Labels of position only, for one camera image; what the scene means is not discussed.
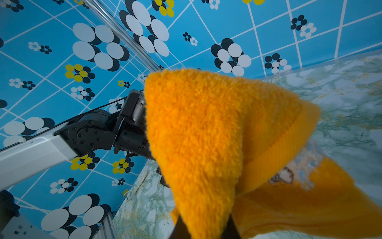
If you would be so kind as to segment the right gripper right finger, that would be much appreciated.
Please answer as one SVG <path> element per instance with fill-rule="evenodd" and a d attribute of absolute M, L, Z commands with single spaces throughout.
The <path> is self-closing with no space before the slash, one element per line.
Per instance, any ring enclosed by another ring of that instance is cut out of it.
<path fill-rule="evenodd" d="M 229 215 L 227 224 L 221 235 L 221 239 L 241 239 L 241 236 L 236 228 L 232 215 Z"/>

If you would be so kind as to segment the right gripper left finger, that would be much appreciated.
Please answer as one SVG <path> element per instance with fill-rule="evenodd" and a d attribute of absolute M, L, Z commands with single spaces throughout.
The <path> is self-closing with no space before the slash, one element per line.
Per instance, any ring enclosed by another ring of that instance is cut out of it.
<path fill-rule="evenodd" d="M 175 224 L 174 230 L 169 239 L 191 239 L 186 224 L 183 222 L 182 217 L 179 216 Z"/>

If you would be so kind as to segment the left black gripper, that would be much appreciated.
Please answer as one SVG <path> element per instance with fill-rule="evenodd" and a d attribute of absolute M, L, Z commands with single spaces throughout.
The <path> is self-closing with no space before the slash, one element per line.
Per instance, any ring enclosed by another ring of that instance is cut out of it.
<path fill-rule="evenodd" d="M 120 111 L 108 113 L 95 109 L 68 120 L 57 130 L 60 136 L 76 153 L 84 156 L 98 149 L 111 150 L 115 154 L 126 151 L 127 156 L 152 157 L 146 135 L 146 101 L 141 91 L 132 90 Z"/>

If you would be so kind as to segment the orange cloth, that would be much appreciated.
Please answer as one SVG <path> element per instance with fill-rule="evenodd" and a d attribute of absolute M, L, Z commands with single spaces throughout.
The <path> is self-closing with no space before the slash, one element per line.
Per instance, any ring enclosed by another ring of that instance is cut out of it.
<path fill-rule="evenodd" d="M 313 142 L 319 106 L 272 83 L 201 70 L 146 78 L 147 137 L 191 239 L 382 234 L 382 208 Z"/>

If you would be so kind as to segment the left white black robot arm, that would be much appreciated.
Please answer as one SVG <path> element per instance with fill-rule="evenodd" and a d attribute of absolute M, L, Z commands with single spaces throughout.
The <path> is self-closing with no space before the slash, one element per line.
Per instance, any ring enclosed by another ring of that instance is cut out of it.
<path fill-rule="evenodd" d="M 143 93 L 62 123 L 11 121 L 1 137 L 1 238 L 92 239 L 150 157 Z"/>

